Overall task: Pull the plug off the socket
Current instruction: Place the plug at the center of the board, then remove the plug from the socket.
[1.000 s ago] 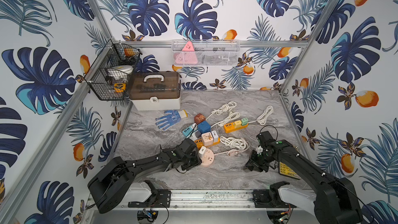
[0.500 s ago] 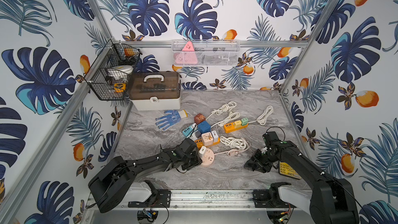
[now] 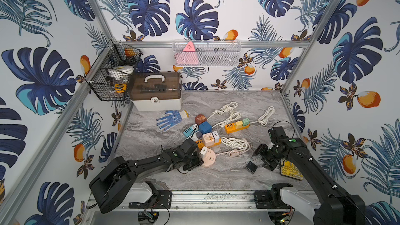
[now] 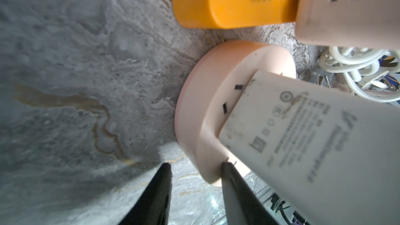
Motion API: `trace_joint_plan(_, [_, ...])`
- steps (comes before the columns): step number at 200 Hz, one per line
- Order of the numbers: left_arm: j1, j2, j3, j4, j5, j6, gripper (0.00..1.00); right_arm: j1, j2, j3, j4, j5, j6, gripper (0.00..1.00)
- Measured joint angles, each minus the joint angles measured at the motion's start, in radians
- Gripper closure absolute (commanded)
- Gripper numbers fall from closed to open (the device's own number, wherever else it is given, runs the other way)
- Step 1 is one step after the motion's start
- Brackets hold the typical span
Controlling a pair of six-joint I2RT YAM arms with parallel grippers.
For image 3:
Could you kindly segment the orange power strip front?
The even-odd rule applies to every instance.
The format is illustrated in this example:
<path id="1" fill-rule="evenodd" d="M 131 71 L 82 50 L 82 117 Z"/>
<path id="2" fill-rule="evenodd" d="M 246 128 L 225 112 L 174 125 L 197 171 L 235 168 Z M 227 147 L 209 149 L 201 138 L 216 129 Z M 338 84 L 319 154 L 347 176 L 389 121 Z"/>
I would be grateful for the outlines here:
<path id="1" fill-rule="evenodd" d="M 215 140 L 213 143 L 211 143 L 211 142 L 204 143 L 203 140 L 198 140 L 198 141 L 196 141 L 196 144 L 197 144 L 197 146 L 199 147 L 200 150 L 203 147 L 210 147 L 211 148 L 211 147 L 215 147 L 215 146 L 220 145 L 221 144 L 221 138 Z"/>

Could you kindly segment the white plug adapter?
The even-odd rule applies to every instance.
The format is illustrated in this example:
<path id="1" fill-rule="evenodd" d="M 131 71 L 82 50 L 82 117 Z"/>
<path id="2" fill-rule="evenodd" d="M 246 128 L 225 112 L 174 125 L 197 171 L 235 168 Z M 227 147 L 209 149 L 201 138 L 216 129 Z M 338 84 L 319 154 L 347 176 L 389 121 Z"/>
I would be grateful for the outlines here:
<path id="1" fill-rule="evenodd" d="M 201 156 L 201 158 L 205 158 L 205 156 L 207 155 L 207 151 L 208 151 L 208 148 L 207 148 L 207 147 L 203 147 L 203 148 L 201 149 L 201 151 L 200 151 L 200 156 Z"/>

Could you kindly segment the black plug adapter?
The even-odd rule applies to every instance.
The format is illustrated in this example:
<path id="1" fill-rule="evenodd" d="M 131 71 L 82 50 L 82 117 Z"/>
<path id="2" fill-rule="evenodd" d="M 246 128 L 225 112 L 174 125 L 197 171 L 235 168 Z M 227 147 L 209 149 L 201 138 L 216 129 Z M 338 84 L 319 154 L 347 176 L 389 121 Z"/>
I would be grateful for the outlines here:
<path id="1" fill-rule="evenodd" d="M 250 172 L 253 175 L 254 173 L 256 173 L 258 166 L 254 164 L 252 161 L 249 161 L 245 168 L 248 172 Z"/>

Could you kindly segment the round pink power socket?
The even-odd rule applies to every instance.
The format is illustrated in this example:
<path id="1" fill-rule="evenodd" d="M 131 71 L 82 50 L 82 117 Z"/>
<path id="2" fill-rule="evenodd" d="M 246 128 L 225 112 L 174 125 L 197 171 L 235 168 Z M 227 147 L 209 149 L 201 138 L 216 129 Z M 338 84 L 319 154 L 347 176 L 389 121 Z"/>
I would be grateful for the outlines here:
<path id="1" fill-rule="evenodd" d="M 201 158 L 203 160 L 202 167 L 209 168 L 211 167 L 216 161 L 216 154 L 212 149 L 208 149 L 207 155 L 205 158 Z"/>

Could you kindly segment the white 66W charger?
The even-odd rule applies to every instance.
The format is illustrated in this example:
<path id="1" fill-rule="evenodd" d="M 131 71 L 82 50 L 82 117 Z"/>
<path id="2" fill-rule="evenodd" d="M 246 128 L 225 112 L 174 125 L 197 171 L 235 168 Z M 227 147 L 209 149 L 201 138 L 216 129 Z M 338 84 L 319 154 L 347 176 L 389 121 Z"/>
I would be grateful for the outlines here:
<path id="1" fill-rule="evenodd" d="M 212 132 L 213 137 L 214 137 L 214 144 L 219 144 L 221 142 L 221 137 L 217 131 Z"/>

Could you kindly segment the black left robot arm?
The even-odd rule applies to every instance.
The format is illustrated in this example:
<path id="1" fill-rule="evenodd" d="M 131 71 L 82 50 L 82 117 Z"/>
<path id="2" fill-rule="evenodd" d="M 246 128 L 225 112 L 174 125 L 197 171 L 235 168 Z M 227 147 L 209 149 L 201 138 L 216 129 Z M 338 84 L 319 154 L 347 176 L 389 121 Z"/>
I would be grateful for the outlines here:
<path id="1" fill-rule="evenodd" d="M 175 149 L 165 149 L 156 156 L 140 160 L 114 158 L 89 184 L 89 188 L 102 214 L 122 204 L 133 184 L 143 178 L 182 168 L 184 171 L 201 166 L 204 162 L 200 149 L 192 139 L 186 139 Z"/>

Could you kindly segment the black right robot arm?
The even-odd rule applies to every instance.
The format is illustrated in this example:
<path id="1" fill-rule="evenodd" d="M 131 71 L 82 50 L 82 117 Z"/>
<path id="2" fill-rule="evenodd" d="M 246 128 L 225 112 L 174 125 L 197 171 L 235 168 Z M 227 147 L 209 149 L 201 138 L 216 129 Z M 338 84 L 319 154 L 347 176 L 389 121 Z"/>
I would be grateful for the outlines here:
<path id="1" fill-rule="evenodd" d="M 265 202 L 280 207 L 293 207 L 315 225 L 363 225 L 366 219 L 366 205 L 359 195 L 351 195 L 333 180 L 311 156 L 300 138 L 290 138 L 282 127 L 268 131 L 272 147 L 260 145 L 254 155 L 260 155 L 263 167 L 274 171 L 287 160 L 303 175 L 312 187 L 318 200 L 313 201 L 293 186 L 275 184 L 271 199 Z"/>

